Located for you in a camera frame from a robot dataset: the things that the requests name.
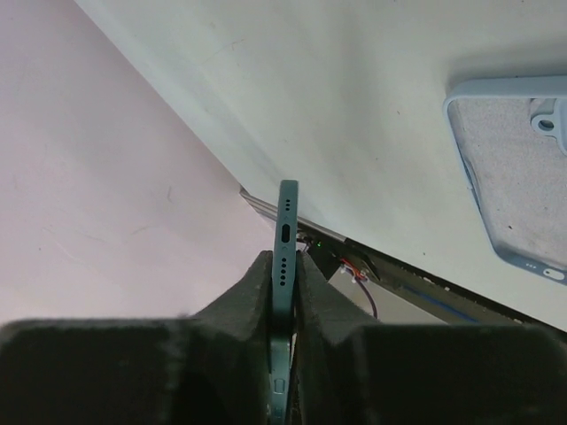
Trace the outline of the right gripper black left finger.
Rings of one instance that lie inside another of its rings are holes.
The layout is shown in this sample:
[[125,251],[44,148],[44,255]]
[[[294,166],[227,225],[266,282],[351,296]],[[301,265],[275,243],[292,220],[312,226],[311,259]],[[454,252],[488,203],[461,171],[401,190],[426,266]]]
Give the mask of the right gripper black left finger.
[[272,258],[191,316],[3,325],[2,423],[266,423]]

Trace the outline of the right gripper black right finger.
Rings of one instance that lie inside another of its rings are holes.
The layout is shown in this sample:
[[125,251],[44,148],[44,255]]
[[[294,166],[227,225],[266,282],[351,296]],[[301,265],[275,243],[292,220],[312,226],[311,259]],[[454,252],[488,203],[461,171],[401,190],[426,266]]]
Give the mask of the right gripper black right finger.
[[297,257],[305,424],[563,424],[566,352],[534,326],[389,325]]

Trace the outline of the teal smartphone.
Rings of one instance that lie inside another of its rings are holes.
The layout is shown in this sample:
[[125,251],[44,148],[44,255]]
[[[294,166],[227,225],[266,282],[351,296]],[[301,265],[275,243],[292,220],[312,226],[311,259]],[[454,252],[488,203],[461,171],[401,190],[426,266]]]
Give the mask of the teal smartphone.
[[285,424],[291,386],[291,340],[293,335],[293,294],[296,280],[299,183],[280,183],[276,236],[271,270],[271,311],[269,319],[270,419]]

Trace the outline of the light blue phone case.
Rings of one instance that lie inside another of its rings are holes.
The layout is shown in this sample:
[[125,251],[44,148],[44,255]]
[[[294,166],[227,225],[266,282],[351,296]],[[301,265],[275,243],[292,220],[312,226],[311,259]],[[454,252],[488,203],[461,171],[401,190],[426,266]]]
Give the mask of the light blue phone case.
[[496,255],[566,282],[566,78],[464,81],[443,104]]

